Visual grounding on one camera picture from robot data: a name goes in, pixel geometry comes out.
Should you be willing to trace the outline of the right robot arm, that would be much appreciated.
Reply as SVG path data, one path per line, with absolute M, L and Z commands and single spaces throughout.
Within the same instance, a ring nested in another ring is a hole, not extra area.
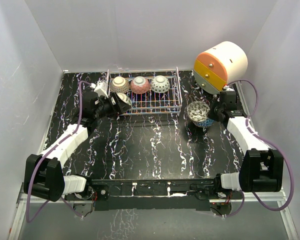
M 225 126 L 244 154 L 239 172 L 216 175 L 213 194 L 223 199 L 231 190 L 247 193 L 279 192 L 284 158 L 278 150 L 258 138 L 247 115 L 237 109 L 236 100 L 234 90 L 223 90 L 208 112 L 210 119 Z

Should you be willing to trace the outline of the red dotted pink bowl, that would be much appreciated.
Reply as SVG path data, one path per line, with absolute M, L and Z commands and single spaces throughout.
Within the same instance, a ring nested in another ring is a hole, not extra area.
M 186 108 L 187 115 L 193 122 L 206 121 L 209 111 L 210 107 L 203 101 L 193 101 Z

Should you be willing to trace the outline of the red lattice blue-inside bowl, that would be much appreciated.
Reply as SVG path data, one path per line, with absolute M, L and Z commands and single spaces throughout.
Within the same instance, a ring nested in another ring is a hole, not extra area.
M 193 121 L 193 124 L 200 128 L 207 128 L 207 127 L 210 127 L 213 124 L 213 122 L 214 121 L 212 119 L 207 118 L 204 121 Z

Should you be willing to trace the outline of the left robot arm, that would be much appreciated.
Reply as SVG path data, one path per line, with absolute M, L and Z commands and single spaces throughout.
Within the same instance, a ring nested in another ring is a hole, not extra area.
M 65 176 L 63 167 L 94 132 L 100 119 L 115 118 L 131 108 L 130 98 L 123 93 L 99 96 L 96 92 L 88 92 L 81 95 L 79 109 L 65 132 L 49 148 L 27 158 L 23 191 L 52 202 L 73 193 L 83 200 L 89 199 L 94 188 L 87 183 L 87 178 L 77 174 Z

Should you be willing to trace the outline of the white wire dish rack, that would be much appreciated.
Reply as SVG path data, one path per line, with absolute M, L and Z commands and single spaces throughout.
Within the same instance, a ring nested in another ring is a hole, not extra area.
M 123 77 L 131 82 L 135 77 L 144 77 L 149 82 L 156 76 L 167 78 L 170 88 L 165 93 L 156 93 L 148 90 L 137 94 L 129 90 L 125 95 L 131 100 L 131 109 L 126 115 L 155 115 L 155 114 L 180 114 L 183 105 L 179 69 L 156 69 L 156 70 L 131 70 L 131 71 L 108 71 L 106 76 L 107 91 L 110 92 L 112 81 L 116 77 Z

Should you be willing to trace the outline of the green leaf bowl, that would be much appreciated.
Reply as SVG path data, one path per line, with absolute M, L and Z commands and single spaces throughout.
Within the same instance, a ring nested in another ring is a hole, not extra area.
M 132 102 L 131 99 L 124 93 L 117 93 L 117 95 L 119 96 L 119 98 L 125 102 L 126 104 L 129 104 L 130 106 L 132 106 Z

